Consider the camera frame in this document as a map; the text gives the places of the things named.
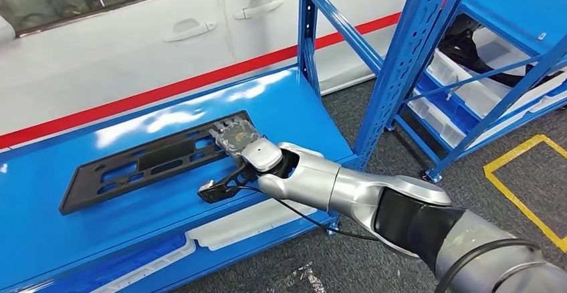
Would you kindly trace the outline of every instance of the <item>gray carpet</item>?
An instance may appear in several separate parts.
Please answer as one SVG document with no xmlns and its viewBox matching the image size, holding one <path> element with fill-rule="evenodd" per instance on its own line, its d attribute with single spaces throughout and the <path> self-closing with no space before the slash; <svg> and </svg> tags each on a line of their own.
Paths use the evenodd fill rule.
<svg viewBox="0 0 567 293">
<path fill-rule="evenodd" d="M 324 97 L 344 136 L 356 138 L 373 82 Z M 499 227 L 544 246 L 544 255 L 567 268 L 567 255 L 506 199 L 485 177 L 483 166 L 535 134 L 567 148 L 567 112 L 555 111 L 453 163 L 439 183 L 455 205 L 467 207 Z M 430 165 L 413 142 L 396 129 L 384 133 L 368 171 L 419 176 Z M 567 235 L 567 159 L 543 144 L 498 169 L 496 176 L 560 237 Z M 348 220 L 342 229 L 362 230 Z M 436 281 L 424 263 L 401 258 L 381 245 L 315 230 L 183 286 L 175 293 L 432 292 Z"/>
</svg>

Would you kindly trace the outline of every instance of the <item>yellow floor marking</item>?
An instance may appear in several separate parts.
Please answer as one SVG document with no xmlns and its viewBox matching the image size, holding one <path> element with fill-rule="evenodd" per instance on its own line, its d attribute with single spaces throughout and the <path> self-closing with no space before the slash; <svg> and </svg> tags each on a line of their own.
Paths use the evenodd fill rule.
<svg viewBox="0 0 567 293">
<path fill-rule="evenodd" d="M 547 226 L 533 211 L 531 211 L 528 206 L 524 205 L 520 199 L 518 199 L 496 176 L 493 174 L 496 169 L 508 164 L 510 161 L 530 150 L 540 142 L 544 142 L 552 147 L 555 151 L 560 153 L 563 157 L 567 159 L 567 151 L 563 149 L 560 145 L 556 144 L 554 141 L 549 139 L 543 134 L 537 134 L 522 144 L 518 145 L 516 148 L 507 152 L 506 154 L 500 156 L 493 162 L 484 166 L 484 175 L 488 178 L 491 183 L 498 188 L 506 198 L 508 198 L 524 215 L 532 222 L 534 222 L 558 248 L 563 252 L 567 252 L 567 237 L 559 238 L 555 232 L 553 232 L 549 226 Z"/>
</svg>

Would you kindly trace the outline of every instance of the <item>car door handle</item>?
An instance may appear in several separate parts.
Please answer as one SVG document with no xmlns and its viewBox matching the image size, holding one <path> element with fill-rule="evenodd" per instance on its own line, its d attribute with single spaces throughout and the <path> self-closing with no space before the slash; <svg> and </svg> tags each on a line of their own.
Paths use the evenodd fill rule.
<svg viewBox="0 0 567 293">
<path fill-rule="evenodd" d="M 262 15 L 264 13 L 277 9 L 284 2 L 283 0 L 250 0 L 251 3 L 250 5 L 253 5 L 255 2 L 258 1 L 268 1 L 268 2 L 263 3 L 261 5 L 246 7 L 242 10 L 239 10 L 236 13 L 234 13 L 234 18 L 236 20 L 251 19 L 253 17 L 257 17 L 258 15 Z"/>
<path fill-rule="evenodd" d="M 195 19 L 181 20 L 173 25 L 173 30 L 163 38 L 163 41 L 176 42 L 189 39 L 190 37 L 196 37 L 203 33 L 213 31 L 216 27 L 217 22 L 214 21 L 201 23 Z"/>
</svg>

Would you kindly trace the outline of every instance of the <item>blue shelf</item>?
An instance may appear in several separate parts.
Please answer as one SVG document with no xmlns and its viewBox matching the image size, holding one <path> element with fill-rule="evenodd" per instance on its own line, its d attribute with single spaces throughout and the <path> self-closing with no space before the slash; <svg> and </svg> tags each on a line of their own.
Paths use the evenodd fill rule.
<svg viewBox="0 0 567 293">
<path fill-rule="evenodd" d="M 324 224 L 334 221 L 323 211 L 310 217 Z M 311 222 L 297 219 L 220 250 L 210 251 L 197 246 L 191 255 L 133 283 L 120 293 L 167 292 L 314 228 L 317 227 Z"/>
<path fill-rule="evenodd" d="M 180 233 L 156 244 L 138 248 L 133 252 L 121 255 L 119 258 L 96 264 L 81 272 L 57 279 L 38 292 L 89 293 L 183 247 L 186 243 L 187 237 L 184 233 Z"/>
<path fill-rule="evenodd" d="M 549 52 L 567 33 L 567 0 L 463 0 L 461 8 L 530 56 Z"/>
<path fill-rule="evenodd" d="M 415 120 L 421 124 L 421 126 L 423 128 L 425 128 L 425 130 L 446 150 L 446 151 L 451 151 L 453 149 L 453 147 L 451 147 L 451 145 L 447 144 L 447 142 L 445 141 L 445 139 L 441 138 L 441 135 L 437 132 L 437 130 L 435 130 L 427 121 L 425 121 L 424 119 L 422 119 L 420 116 L 418 116 L 415 111 L 413 111 L 412 108 L 406 107 L 406 109 L 409 111 L 410 114 L 413 115 L 413 118 L 415 118 Z"/>
<path fill-rule="evenodd" d="M 559 101 L 557 101 L 557 102 L 554 102 L 553 104 L 551 104 L 551 105 L 549 105 L 549 106 L 547 106 L 547 107 L 541 109 L 540 111 L 537 111 L 537 112 L 527 112 L 525 115 L 523 115 L 523 116 L 522 116 L 519 120 L 517 120 L 515 123 L 509 125 L 508 127 L 502 129 L 501 131 L 495 133 L 493 136 L 491 136 L 490 138 L 485 139 L 483 142 L 480 142 L 479 144 L 477 144 L 477 145 L 471 147 L 470 149 L 467 149 L 466 151 L 464 151 L 464 152 L 459 156 L 459 158 L 462 158 L 462 157 L 464 157 L 464 156 L 466 156 L 466 155 L 472 153 L 473 151 L 476 151 L 477 149 L 480 149 L 480 148 L 484 147 L 485 145 L 487 145 L 487 144 L 493 142 L 494 140 L 496 140 L 496 139 L 502 137 L 503 135 L 505 135 L 505 134 L 507 134 L 507 133 L 509 133 L 509 132 L 511 132 L 511 131 L 513 131 L 513 130 L 515 130 L 515 129 L 518 129 L 519 127 L 521 127 L 521 126 L 523 126 L 523 125 L 529 123 L 530 121 L 532 121 L 532 120 L 534 120 L 534 119 L 537 119 L 537 118 L 539 118 L 539 117 L 541 117 L 541 116 L 543 116 L 543 115 L 545 115 L 545 114 L 547 114 L 547 113 L 549 113 L 549 112 L 551 112 L 551 111 L 554 111 L 554 110 L 556 110 L 556 109 L 558 109 L 558 108 L 561 108 L 561 107 L 565 106 L 566 104 L 567 104 L 567 97 L 565 97 L 565 98 L 563 98 L 563 99 L 561 99 L 561 100 L 559 100 Z"/>
<path fill-rule="evenodd" d="M 263 201 L 265 196 L 249 191 L 215 204 L 197 196 L 204 181 L 233 170 L 233 161 L 226 158 L 70 215 L 58 211 L 78 165 L 243 109 L 273 142 L 293 142 L 341 163 L 356 158 L 297 68 L 2 153 L 0 163 L 7 170 L 0 174 L 0 185 L 8 187 L 0 189 L 0 215 L 23 213 L 18 223 L 2 225 L 2 232 L 12 235 L 0 238 L 1 246 L 10 248 L 0 259 L 13 263 L 0 273 L 0 291 L 71 276 Z"/>
</svg>

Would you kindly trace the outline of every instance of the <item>black object in bin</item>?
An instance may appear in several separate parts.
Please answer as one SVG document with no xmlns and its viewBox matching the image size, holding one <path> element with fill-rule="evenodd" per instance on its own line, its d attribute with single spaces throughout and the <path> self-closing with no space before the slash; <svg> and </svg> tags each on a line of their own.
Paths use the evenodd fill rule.
<svg viewBox="0 0 567 293">
<path fill-rule="evenodd" d="M 251 123 L 242 110 L 77 167 L 59 212 L 67 215 L 225 158 L 209 129 L 236 117 Z"/>
</svg>

